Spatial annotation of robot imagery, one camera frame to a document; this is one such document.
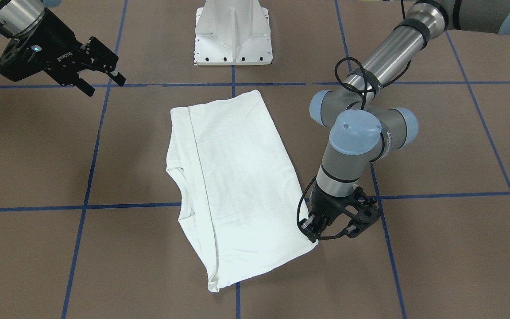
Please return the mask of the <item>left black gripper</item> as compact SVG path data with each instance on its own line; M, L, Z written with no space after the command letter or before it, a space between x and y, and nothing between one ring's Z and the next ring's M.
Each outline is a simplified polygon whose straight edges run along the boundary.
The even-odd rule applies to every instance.
M357 237L383 216L375 198L357 186L346 197L334 197L315 185L310 194L309 216L300 221L300 231L311 242L316 242L336 218L348 216L349 222L338 234L330 237Z

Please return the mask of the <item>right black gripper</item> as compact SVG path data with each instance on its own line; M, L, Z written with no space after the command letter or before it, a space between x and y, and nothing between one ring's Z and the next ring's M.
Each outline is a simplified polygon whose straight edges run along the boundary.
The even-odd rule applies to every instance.
M0 57L0 74L18 82L44 71L61 86L77 87L88 97L95 88L79 75L91 70L106 74L116 85L126 78L117 68L119 57L98 38L79 42L74 32L49 9L24 35L12 38Z

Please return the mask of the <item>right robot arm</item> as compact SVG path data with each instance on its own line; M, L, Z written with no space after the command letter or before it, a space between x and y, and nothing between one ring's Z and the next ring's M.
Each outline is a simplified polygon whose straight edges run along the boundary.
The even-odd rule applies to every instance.
M81 78L82 71L99 71L116 85L125 85L115 52L95 37L79 42L51 11L54 5L42 0L0 0L0 35L9 40L0 56L0 75L18 82L42 71L62 87L76 87L89 97L95 89Z

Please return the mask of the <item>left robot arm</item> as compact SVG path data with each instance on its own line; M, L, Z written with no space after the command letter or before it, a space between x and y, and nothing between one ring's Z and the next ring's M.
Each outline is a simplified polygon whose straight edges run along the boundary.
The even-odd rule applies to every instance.
M447 30L510 35L510 0L417 0L403 20L364 62L356 63L340 87L314 95L310 117L330 130L328 144L310 191L310 213L297 216L311 242L355 238L383 215L376 200L358 185L366 166L411 143L418 134L415 115L372 101L407 70L429 41Z

